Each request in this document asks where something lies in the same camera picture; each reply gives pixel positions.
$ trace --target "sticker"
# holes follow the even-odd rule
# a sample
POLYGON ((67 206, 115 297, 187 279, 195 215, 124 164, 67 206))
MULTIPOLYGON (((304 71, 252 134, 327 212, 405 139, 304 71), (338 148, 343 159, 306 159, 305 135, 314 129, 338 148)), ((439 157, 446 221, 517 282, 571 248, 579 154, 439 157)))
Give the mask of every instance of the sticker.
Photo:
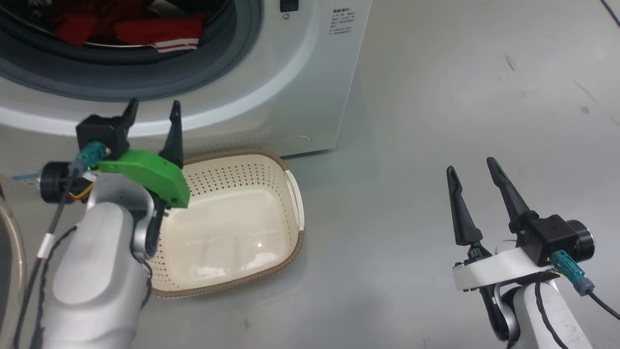
POLYGON ((355 12, 349 7, 335 9, 332 12, 332 23, 329 27, 329 35, 342 35, 353 31, 355 12))
POLYGON ((38 186, 38 173, 22 174, 21 176, 13 176, 11 178, 29 186, 38 186))

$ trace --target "washing machine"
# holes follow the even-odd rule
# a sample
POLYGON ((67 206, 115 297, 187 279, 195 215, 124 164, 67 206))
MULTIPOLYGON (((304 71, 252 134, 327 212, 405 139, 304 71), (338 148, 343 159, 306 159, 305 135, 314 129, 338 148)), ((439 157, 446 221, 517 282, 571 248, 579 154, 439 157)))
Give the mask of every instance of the washing machine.
POLYGON ((372 0, 228 0, 196 50, 77 47, 0 11, 0 174, 71 160, 76 124, 140 100, 133 148, 158 150, 182 103, 186 157, 333 148, 372 0))

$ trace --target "red clothing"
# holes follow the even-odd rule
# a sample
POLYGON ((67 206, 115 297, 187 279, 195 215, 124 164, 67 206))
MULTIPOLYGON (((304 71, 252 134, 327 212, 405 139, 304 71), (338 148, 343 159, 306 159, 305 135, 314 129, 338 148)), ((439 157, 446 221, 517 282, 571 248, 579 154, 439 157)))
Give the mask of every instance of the red clothing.
POLYGON ((50 6, 56 36, 82 46, 103 42, 151 45, 160 52, 196 49, 206 14, 161 18, 143 0, 54 0, 50 6))

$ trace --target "floor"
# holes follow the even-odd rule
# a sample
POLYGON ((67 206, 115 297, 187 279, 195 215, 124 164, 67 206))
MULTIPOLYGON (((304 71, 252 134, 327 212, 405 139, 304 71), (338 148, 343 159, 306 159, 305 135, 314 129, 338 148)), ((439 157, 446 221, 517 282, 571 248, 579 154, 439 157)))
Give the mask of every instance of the floor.
MULTIPOLYGON (((598 0, 375 0, 337 148, 287 159, 306 211, 299 258, 241 288, 152 299, 133 347, 502 348, 451 277, 466 248, 447 166, 484 245, 511 238, 488 156, 530 208, 589 226, 582 267, 620 309, 619 61, 598 0)), ((592 345, 620 347, 620 324, 558 284, 592 345)))

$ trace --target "cable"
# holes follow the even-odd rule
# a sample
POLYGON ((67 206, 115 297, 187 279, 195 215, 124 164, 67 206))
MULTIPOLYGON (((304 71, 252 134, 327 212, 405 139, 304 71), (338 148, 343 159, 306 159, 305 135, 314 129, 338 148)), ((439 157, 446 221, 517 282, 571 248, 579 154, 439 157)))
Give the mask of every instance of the cable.
POLYGON ((74 225, 71 229, 67 230, 60 238, 56 240, 54 245, 50 250, 50 255, 45 260, 43 264, 43 269, 41 270, 41 281, 39 283, 39 299, 38 299, 38 307, 37 307, 37 320, 35 322, 35 331, 32 334, 32 339, 30 341, 30 348, 41 348, 42 347, 42 339, 43 339, 43 327, 41 326, 41 320, 43 319, 43 303, 45 302, 45 285, 47 283, 47 271, 50 268, 50 260, 54 255, 54 251, 60 246, 60 243, 69 237, 71 233, 76 231, 77 226, 74 225))
POLYGON ((58 207, 56 208, 56 212, 54 213, 54 217, 51 219, 50 227, 47 229, 47 233, 45 234, 45 238, 43 239, 43 243, 39 248, 39 252, 37 253, 37 259, 35 260, 35 264, 32 266, 32 271, 30 272, 30 278, 28 280, 28 285, 26 286, 26 293, 24 294, 24 301, 22 302, 22 306, 19 309, 19 316, 17 318, 17 326, 15 327, 15 335, 13 336, 13 349, 19 349, 19 341, 22 336, 22 327, 24 326, 24 319, 26 317, 26 310, 28 310, 28 303, 30 301, 30 296, 32 294, 32 289, 34 288, 35 281, 37 280, 38 270, 41 267, 42 261, 48 257, 49 252, 51 250, 47 250, 51 248, 51 241, 53 241, 54 231, 56 230, 56 226, 58 225, 58 221, 60 220, 60 216, 63 213, 64 205, 67 202, 67 197, 69 196, 69 191, 71 190, 71 186, 73 185, 73 181, 75 177, 73 173, 69 175, 67 179, 67 185, 64 188, 63 196, 58 203, 58 207))
POLYGON ((560 278, 565 278, 565 276, 564 276, 562 273, 560 273, 560 272, 559 272, 557 269, 555 269, 555 268, 551 268, 551 269, 549 269, 549 270, 548 270, 548 272, 550 272, 550 273, 554 273, 555 275, 558 275, 558 277, 560 277, 560 278))
POLYGON ((32 294, 32 289, 34 288, 35 281, 37 280, 38 269, 40 266, 41 266, 41 258, 37 258, 37 260, 35 260, 35 264, 32 266, 32 271, 30 272, 30 276, 28 278, 28 285, 26 286, 26 292, 24 294, 24 301, 22 302, 22 307, 19 311, 19 317, 17 318, 17 326, 15 327, 15 337, 13 337, 13 348, 14 349, 19 349, 19 339, 22 333, 22 327, 24 326, 26 308, 28 307, 28 302, 30 301, 30 295, 32 294))
POLYGON ((596 294, 594 294, 594 292, 592 292, 591 289, 586 291, 586 294, 588 294, 588 296, 590 296, 592 299, 594 299, 594 301, 601 306, 603 309, 605 309, 608 313, 610 313, 611 315, 613 315, 613 317, 615 317, 616 319, 620 320, 620 314, 618 314, 614 309, 612 309, 610 306, 608 306, 607 304, 605 304, 605 302, 601 301, 601 299, 599 297, 596 296, 596 294))
POLYGON ((536 306, 538 307, 538 311, 540 311, 540 313, 542 315, 542 319, 543 319, 542 322, 544 322, 545 327, 547 327, 548 331, 551 333, 551 336, 556 341, 558 346, 560 346, 561 349, 569 349, 566 346, 566 344, 564 344, 564 342, 562 342, 560 337, 558 337, 556 331, 551 326, 549 318, 547 317, 547 312, 544 311, 543 300, 542 300, 542 297, 541 297, 541 280, 542 280, 542 278, 543 278, 543 273, 539 273, 538 274, 538 278, 536 278, 536 285, 534 287, 534 294, 536 295, 536 306))
POLYGON ((501 244, 503 244, 503 243, 505 243, 505 242, 509 242, 509 241, 516 242, 516 240, 509 238, 508 240, 502 240, 502 241, 500 241, 500 243, 498 243, 498 244, 495 246, 495 255, 496 255, 496 256, 497 256, 497 249, 500 247, 500 245, 501 245, 501 244))
POLYGON ((620 20, 618 20, 618 17, 616 17, 616 14, 614 13, 614 11, 611 9, 611 7, 609 6, 609 4, 607 3, 607 1, 605 0, 600 0, 601 3, 603 4, 603 6, 605 7, 605 9, 607 10, 607 12, 609 12, 611 18, 614 19, 614 21, 616 22, 616 25, 618 25, 618 27, 620 27, 620 20))
POLYGON ((79 193, 78 195, 73 195, 72 193, 69 193, 69 196, 71 196, 71 199, 73 199, 74 201, 78 201, 81 198, 83 198, 84 196, 88 195, 91 190, 92 187, 95 185, 95 183, 91 183, 90 185, 88 185, 88 187, 86 187, 86 189, 84 189, 83 192, 79 193))
POLYGON ((151 268, 149 263, 143 262, 143 264, 146 267, 146 269, 149 270, 149 278, 146 280, 146 296, 144 297, 144 300, 142 301, 142 306, 140 307, 140 309, 144 309, 144 307, 146 306, 146 303, 149 302, 149 298, 151 298, 151 291, 153 290, 153 269, 151 268))

